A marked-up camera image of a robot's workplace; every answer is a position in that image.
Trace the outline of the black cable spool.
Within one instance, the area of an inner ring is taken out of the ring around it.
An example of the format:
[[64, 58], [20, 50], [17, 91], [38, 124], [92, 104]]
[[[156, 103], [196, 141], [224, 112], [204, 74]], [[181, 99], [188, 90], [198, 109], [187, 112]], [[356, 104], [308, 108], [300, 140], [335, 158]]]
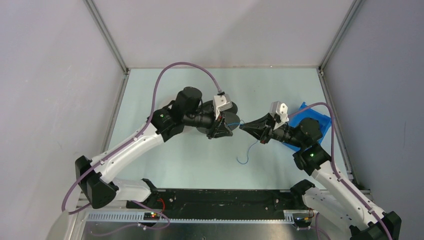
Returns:
[[198, 124], [195, 128], [209, 139], [231, 137], [233, 130], [240, 125], [240, 117], [237, 112], [238, 107], [233, 103], [230, 109], [221, 111], [216, 117], [213, 101], [206, 101], [200, 108], [200, 115], [196, 117]]

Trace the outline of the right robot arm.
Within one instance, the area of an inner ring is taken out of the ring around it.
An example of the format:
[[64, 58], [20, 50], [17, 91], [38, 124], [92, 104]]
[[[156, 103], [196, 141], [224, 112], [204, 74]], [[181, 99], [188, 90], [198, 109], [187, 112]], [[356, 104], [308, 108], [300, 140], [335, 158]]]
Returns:
[[397, 240], [402, 220], [394, 211], [387, 212], [366, 197], [338, 169], [332, 156], [318, 143], [323, 136], [317, 120], [306, 117], [296, 127], [276, 122], [271, 114], [244, 123], [240, 129], [262, 144], [276, 140], [299, 148], [293, 154], [298, 169], [323, 185], [328, 195], [304, 179], [290, 190], [291, 204], [318, 211], [352, 240]]

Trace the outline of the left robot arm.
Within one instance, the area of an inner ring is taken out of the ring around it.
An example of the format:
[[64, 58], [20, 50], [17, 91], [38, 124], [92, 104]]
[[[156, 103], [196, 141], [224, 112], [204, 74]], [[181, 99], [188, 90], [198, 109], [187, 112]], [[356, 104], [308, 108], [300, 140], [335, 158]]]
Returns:
[[233, 136], [239, 117], [238, 107], [224, 93], [203, 102], [202, 92], [185, 87], [176, 98], [155, 110], [136, 132], [111, 150], [91, 159], [84, 155], [75, 161], [78, 185], [93, 209], [113, 201], [137, 201], [153, 208], [158, 194], [146, 180], [124, 180], [117, 175], [147, 151], [181, 134], [185, 127], [197, 128], [208, 139]]

